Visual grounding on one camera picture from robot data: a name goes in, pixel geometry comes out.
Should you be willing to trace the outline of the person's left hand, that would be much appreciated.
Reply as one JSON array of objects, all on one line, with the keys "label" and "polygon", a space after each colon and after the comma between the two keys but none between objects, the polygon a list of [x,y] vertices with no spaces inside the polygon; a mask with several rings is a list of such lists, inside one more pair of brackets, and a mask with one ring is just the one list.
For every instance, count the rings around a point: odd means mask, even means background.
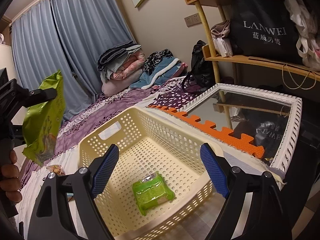
[{"label": "person's left hand", "polygon": [[5,192],[7,198],[15,203],[22,200],[20,193],[21,181],[19,180],[19,169],[15,165],[17,162],[17,155],[14,150],[10,152],[10,164],[5,164],[1,167],[1,174],[3,180],[1,181],[1,189]]}]

